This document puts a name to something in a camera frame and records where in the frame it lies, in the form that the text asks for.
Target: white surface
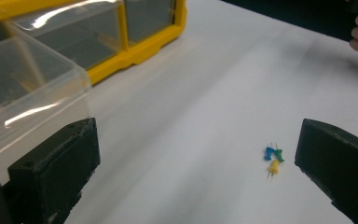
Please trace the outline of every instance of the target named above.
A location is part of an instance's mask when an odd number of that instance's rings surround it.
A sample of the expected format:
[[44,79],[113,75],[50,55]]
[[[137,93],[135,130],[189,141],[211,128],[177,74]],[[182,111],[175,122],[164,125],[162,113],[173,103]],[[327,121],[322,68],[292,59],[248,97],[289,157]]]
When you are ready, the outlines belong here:
[[[217,0],[184,34],[95,87],[102,164],[66,223],[351,221],[294,165],[302,119],[358,136],[348,43]],[[267,143],[283,148],[267,179]]]

